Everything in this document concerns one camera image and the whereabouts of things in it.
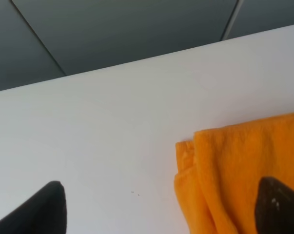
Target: folded cloth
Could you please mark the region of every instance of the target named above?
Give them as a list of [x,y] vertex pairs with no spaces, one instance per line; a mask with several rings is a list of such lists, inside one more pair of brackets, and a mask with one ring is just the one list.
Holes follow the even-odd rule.
[[255,234],[260,179],[294,190],[294,114],[196,132],[176,144],[175,192],[191,234]]

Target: white surface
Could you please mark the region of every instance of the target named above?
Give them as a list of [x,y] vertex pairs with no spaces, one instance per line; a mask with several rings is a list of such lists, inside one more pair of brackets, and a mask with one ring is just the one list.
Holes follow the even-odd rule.
[[293,111],[294,26],[0,92],[0,218],[60,180],[68,234],[188,233],[175,143]]

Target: orange cloth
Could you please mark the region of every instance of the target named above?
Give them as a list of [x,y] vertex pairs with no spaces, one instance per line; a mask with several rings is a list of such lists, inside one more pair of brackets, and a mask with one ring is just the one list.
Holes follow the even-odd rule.
[[196,132],[176,144],[175,192],[191,234],[255,234],[263,176],[294,189],[294,114]]

